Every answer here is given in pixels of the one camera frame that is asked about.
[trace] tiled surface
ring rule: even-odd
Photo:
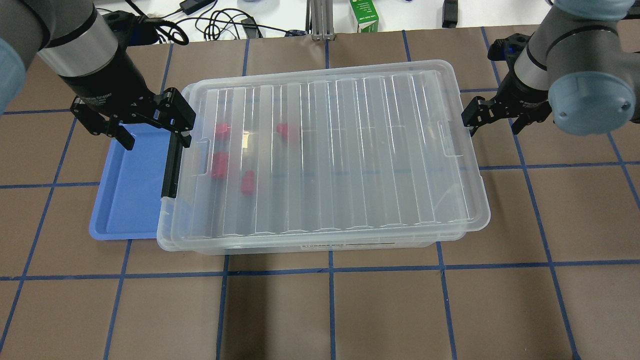
[[[628,50],[640,50],[638,24],[620,24]],[[497,88],[486,43],[534,28],[129,53],[154,91],[163,82],[442,58],[466,105]],[[504,75],[504,64],[496,69]],[[640,357],[640,126],[588,138],[565,136],[550,120],[515,138],[506,121],[482,128],[473,141],[492,221],[455,242],[203,256],[153,240],[90,238],[108,142],[61,112],[71,99],[36,60],[0,119],[2,360]]]

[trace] white background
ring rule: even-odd
[[[149,15],[162,16],[179,8],[180,0],[134,0]],[[348,0],[333,0],[334,28],[336,33],[353,33],[355,27],[349,17]],[[436,29],[442,26],[443,0],[374,0],[380,15],[378,31],[397,31],[413,29]],[[96,0],[97,7],[109,10],[133,10],[118,0]],[[190,16],[196,16],[209,6]],[[258,24],[274,26],[286,30],[305,29],[306,0],[219,0],[216,9],[239,8],[255,18]],[[539,24],[551,7],[545,0],[459,0],[458,27],[500,26]],[[172,15],[169,20],[186,17],[182,12]],[[191,41],[202,41],[202,35],[194,28],[195,21],[183,22],[180,26],[189,35]],[[263,29],[265,37],[281,37],[278,31]],[[224,38],[230,38],[225,32]]]

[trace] translucent plastic container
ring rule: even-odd
[[[453,68],[428,60],[205,80],[158,244],[244,254],[421,247],[490,212]]]

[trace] green box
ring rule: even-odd
[[[373,0],[349,0],[351,3],[351,14],[358,28],[359,33],[377,33],[380,17]]]

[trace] blue plastic tray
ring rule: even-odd
[[[156,238],[170,133],[146,124],[125,125],[132,151],[111,141],[89,233],[96,240]]]

